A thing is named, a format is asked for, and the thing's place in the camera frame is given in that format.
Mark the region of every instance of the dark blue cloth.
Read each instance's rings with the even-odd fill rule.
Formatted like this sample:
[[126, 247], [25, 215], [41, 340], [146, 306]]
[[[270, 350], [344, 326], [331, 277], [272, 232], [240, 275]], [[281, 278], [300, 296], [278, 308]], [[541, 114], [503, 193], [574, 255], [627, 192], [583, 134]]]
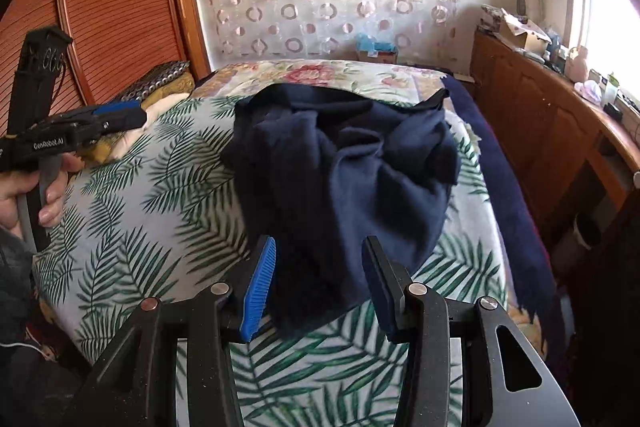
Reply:
[[411, 272], [442, 231], [460, 160], [440, 90], [396, 107], [326, 87], [273, 84], [236, 104], [222, 153], [250, 245], [278, 253], [268, 311], [296, 337], [369, 298], [361, 246], [376, 235]]
[[511, 169], [491, 127], [462, 84], [452, 76], [443, 78], [456, 113], [480, 138], [480, 168], [489, 192], [495, 220], [507, 251], [518, 304], [540, 318], [548, 346], [546, 363], [559, 382], [566, 379], [564, 322], [556, 282], [545, 246], [540, 239]]

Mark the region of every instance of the bed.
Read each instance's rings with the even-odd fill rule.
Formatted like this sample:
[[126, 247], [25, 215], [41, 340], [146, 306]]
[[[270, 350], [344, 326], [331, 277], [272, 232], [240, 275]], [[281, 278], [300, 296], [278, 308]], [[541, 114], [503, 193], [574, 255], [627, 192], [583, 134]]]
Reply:
[[[233, 64], [165, 113], [120, 161], [81, 172], [70, 183], [52, 245], [34, 276], [57, 320], [95, 362], [146, 296], [191, 298], [220, 279], [246, 249], [233, 173], [220, 161], [234, 103], [274, 82], [338, 87], [389, 103], [428, 98], [445, 73], [338, 60]], [[478, 137], [448, 105], [446, 120], [462, 170], [438, 244], [414, 279], [442, 295], [491, 295], [541, 355], [538, 318], [515, 305], [500, 227], [478, 157]], [[394, 346], [363, 305], [302, 339], [281, 341], [268, 325], [233, 346], [242, 416], [255, 427], [320, 427], [393, 422], [407, 345]], [[177, 415], [187, 425], [184, 355], [178, 346]], [[452, 339], [450, 425], [460, 425], [462, 367]]]

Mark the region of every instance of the wooden desk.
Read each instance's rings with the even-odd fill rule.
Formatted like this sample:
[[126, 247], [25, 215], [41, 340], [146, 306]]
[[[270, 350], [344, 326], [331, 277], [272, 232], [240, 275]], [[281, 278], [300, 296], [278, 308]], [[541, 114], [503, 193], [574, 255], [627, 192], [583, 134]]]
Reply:
[[471, 74], [476, 102], [520, 181], [551, 248], [578, 211], [607, 194], [618, 210], [635, 190], [640, 150], [621, 124], [574, 85], [476, 32]]

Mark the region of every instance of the window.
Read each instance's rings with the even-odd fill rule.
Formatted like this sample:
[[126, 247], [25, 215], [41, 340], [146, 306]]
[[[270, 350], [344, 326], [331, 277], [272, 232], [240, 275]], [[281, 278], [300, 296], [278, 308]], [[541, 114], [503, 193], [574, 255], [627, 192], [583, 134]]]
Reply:
[[588, 64], [613, 73], [620, 86], [640, 99], [640, 16], [630, 0], [591, 0], [586, 46]]

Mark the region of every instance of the wooden wardrobe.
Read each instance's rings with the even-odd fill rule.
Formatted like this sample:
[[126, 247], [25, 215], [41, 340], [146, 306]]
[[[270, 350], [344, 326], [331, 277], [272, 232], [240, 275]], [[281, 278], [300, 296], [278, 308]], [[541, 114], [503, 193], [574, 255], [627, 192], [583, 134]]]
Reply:
[[156, 64], [191, 58], [179, 17], [175, 0], [13, 0], [0, 20], [0, 134], [27, 31], [58, 24], [74, 39], [52, 105], [60, 112], [107, 102]]

